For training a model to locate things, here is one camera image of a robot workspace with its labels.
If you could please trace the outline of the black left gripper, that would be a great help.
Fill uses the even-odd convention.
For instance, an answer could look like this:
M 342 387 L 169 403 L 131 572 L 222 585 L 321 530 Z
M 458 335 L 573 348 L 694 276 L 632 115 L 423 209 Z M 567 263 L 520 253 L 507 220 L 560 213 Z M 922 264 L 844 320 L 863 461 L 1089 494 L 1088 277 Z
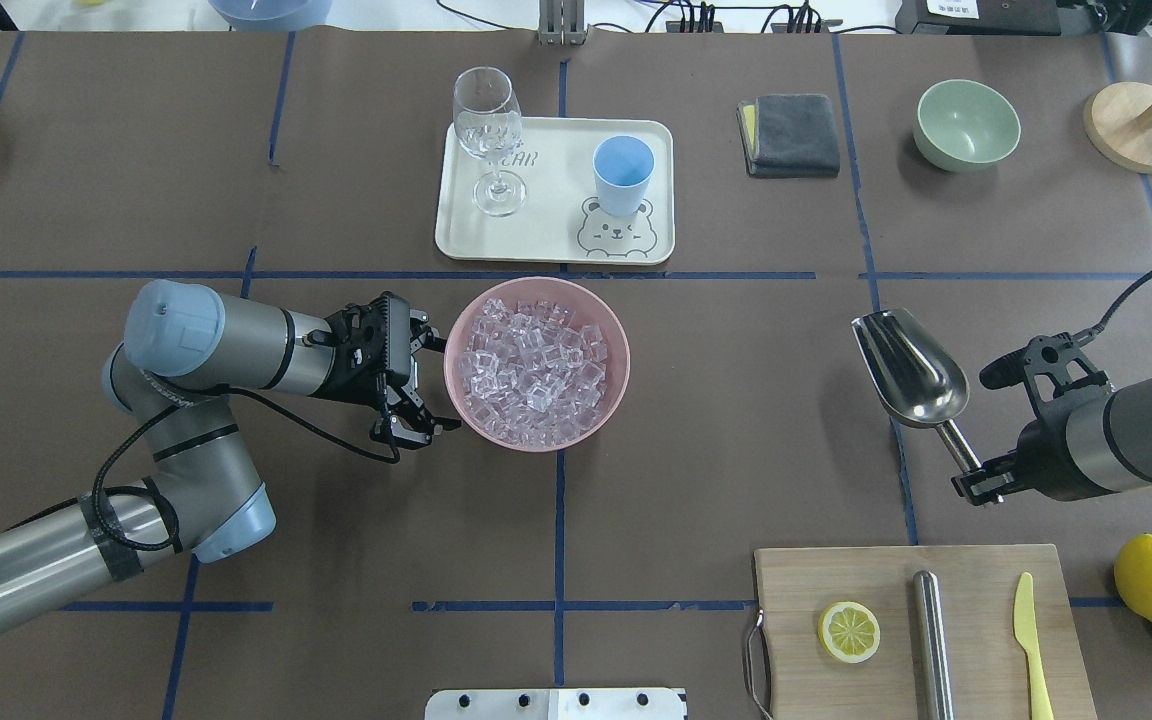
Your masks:
M 332 365 L 314 397 L 374 407 L 380 416 L 370 429 L 371 441 L 425 448 L 462 427 L 457 418 L 430 414 L 419 392 L 407 386 L 417 351 L 447 351 L 429 314 L 411 313 L 410 302 L 384 291 L 367 305 L 343 306 L 325 323 L 328 328 L 312 332 L 312 344 L 329 348 Z

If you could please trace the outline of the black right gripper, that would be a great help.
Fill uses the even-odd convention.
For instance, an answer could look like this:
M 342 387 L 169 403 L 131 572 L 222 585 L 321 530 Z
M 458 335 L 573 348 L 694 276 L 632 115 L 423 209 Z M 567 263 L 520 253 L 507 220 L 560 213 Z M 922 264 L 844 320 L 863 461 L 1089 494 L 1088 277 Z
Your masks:
M 1073 461 L 1055 430 L 1032 420 L 1021 430 L 1016 452 L 955 475 L 958 497 L 973 506 L 1001 503 L 1005 497 L 1033 488 L 1048 498 L 1073 498 Z

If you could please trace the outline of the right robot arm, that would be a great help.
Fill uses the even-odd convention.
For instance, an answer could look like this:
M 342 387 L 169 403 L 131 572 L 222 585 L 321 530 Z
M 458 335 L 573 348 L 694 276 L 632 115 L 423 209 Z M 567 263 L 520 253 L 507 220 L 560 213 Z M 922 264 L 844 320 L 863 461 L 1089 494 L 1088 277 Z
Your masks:
M 1025 488 L 1075 501 L 1152 487 L 1152 378 L 1114 392 L 1092 384 L 1039 401 L 1014 450 L 952 483 L 973 505 Z

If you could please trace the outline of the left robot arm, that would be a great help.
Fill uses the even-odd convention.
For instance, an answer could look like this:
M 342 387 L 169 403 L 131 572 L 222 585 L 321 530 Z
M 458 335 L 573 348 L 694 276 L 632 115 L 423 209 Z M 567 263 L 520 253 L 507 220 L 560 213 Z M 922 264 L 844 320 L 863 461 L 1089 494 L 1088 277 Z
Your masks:
M 424 350 L 444 353 L 444 338 L 392 291 L 317 318 L 205 285 L 147 283 L 103 367 L 106 395 L 137 427 L 86 493 L 0 535 L 0 634 L 180 553 L 217 562 L 273 533 L 230 397 L 371 407 L 381 447 L 361 456 L 388 464 L 457 429 L 422 401 Z

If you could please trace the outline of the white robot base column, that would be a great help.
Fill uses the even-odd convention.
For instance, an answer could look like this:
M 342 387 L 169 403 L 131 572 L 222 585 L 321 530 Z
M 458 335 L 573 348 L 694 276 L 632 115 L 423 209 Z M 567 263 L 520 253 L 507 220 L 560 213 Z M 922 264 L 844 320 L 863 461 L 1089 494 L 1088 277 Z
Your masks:
M 667 687 L 445 689 L 425 719 L 687 719 L 685 691 Z

